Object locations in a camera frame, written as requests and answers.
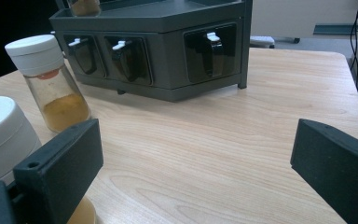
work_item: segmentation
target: spice rack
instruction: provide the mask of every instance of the spice rack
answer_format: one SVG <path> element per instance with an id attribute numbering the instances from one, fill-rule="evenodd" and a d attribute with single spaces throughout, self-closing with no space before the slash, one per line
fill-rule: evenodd
<path id="1" fill-rule="evenodd" d="M 246 88 L 252 0 L 112 1 L 98 17 L 56 1 L 49 20 L 80 82 L 166 101 Z"/>

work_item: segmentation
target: wood grain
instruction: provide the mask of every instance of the wood grain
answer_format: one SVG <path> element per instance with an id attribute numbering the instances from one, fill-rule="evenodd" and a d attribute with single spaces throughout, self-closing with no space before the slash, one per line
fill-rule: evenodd
<path id="1" fill-rule="evenodd" d="M 333 52 L 251 49 L 248 87 L 178 103 L 78 83 L 99 119 L 99 223 L 344 223 L 294 171 L 298 119 L 358 138 L 358 93 Z M 54 136 L 18 72 L 0 78 L 42 143 Z"/>

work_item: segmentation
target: turmeric powder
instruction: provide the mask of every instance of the turmeric powder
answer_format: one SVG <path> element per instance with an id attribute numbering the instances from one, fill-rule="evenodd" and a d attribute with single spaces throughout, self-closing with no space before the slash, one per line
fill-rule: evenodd
<path id="1" fill-rule="evenodd" d="M 81 95 L 69 94 L 46 104 L 43 114 L 48 127 L 59 133 L 90 117 L 89 107 Z"/>

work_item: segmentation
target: storage compartment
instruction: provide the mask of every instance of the storage compartment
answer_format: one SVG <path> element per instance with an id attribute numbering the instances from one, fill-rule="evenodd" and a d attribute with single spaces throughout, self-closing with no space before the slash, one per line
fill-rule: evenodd
<path id="1" fill-rule="evenodd" d="M 100 53 L 92 35 L 64 35 L 66 58 L 75 74 L 106 77 Z"/>
<path id="2" fill-rule="evenodd" d="M 142 38 L 106 36 L 106 47 L 109 52 L 108 66 L 119 80 L 151 85 L 149 63 Z"/>
<path id="3" fill-rule="evenodd" d="M 190 82 L 197 83 L 239 72 L 235 68 L 236 24 L 192 31 L 185 34 L 186 68 Z"/>

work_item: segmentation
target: spice jar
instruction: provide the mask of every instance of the spice jar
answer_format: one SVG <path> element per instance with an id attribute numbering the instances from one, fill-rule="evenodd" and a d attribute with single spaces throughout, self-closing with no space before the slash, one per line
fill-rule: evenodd
<path id="1" fill-rule="evenodd" d="M 99 16 L 100 0 L 68 0 L 72 15 L 75 17 Z"/>
<path id="2" fill-rule="evenodd" d="M 54 35 L 37 35 L 5 45 L 25 77 L 46 125 L 55 133 L 90 118 L 90 109 L 68 71 Z"/>

